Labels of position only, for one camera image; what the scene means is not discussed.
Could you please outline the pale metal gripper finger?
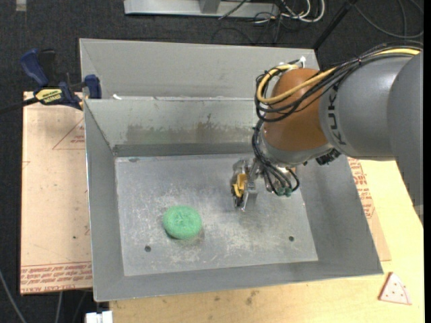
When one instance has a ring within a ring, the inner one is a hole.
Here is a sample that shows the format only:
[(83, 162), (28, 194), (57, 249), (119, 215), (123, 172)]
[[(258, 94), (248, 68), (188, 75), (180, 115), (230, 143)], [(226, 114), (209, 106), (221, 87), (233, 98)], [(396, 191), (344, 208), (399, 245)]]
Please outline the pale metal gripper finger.
[(238, 175), (244, 174), (245, 178), (248, 178), (249, 173), (249, 159), (239, 159), (232, 166), (233, 175), (231, 178), (231, 182), (237, 182)]
[(246, 181), (244, 184), (244, 192), (242, 196), (242, 211), (252, 211), (255, 208), (258, 190), (254, 182)]

